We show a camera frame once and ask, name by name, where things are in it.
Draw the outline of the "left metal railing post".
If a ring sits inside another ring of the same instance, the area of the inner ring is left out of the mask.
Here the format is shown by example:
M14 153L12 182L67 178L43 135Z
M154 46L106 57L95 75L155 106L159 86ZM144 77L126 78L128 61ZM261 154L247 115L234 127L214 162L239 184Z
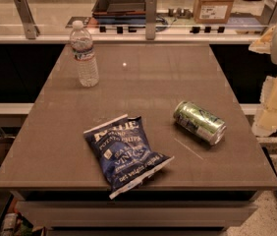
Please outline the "left metal railing post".
M34 21L28 0L13 0L19 13L25 36L27 39L36 39L40 35L40 30Z

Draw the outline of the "middle metal railing post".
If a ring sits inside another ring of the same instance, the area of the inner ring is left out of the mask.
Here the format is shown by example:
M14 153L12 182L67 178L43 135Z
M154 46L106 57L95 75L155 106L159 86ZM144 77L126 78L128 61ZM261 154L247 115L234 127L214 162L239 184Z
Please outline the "middle metal railing post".
M145 39L154 40L156 35L157 0L145 0Z

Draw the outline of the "blue potato chips bag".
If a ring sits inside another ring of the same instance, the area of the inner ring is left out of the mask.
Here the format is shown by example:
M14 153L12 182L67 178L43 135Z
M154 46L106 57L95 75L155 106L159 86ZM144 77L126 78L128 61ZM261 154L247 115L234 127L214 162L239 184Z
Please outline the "blue potato chips bag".
M111 200L140 185L174 159L151 149L140 116L122 115L84 131L83 136L110 184Z

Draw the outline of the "table drawer front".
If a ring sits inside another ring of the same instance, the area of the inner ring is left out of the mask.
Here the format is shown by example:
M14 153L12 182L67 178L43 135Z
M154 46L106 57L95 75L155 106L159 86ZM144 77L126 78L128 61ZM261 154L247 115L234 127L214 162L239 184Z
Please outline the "table drawer front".
M221 227L242 225L250 202L19 202L33 225L54 227Z

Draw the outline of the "cardboard box with label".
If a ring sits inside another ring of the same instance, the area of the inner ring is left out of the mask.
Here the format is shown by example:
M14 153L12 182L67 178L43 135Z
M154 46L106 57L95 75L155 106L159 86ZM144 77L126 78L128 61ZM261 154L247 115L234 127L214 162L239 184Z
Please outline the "cardboard box with label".
M194 20L198 24L226 24L235 0L194 0Z

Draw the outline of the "green soda can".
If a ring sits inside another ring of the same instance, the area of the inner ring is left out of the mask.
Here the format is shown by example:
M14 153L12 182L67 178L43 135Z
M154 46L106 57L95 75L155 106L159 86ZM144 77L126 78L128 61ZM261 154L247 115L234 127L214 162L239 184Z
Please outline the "green soda can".
M211 146L220 142L226 131L225 122L189 101L181 101L173 113L175 121Z

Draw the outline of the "clear plastic water bottle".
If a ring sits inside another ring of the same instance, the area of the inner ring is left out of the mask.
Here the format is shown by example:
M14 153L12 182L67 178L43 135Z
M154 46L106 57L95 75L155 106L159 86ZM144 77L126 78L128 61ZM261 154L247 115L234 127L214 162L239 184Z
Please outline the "clear plastic water bottle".
M99 82L93 40L82 21L73 21L72 26L70 45L76 61L79 80L83 87L91 88Z

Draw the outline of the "grey tray orange rim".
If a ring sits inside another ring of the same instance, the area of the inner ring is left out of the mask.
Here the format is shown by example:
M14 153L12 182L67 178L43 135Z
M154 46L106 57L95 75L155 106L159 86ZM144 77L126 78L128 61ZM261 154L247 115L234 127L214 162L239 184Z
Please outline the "grey tray orange rim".
M94 17L145 17L145 0L96 0Z

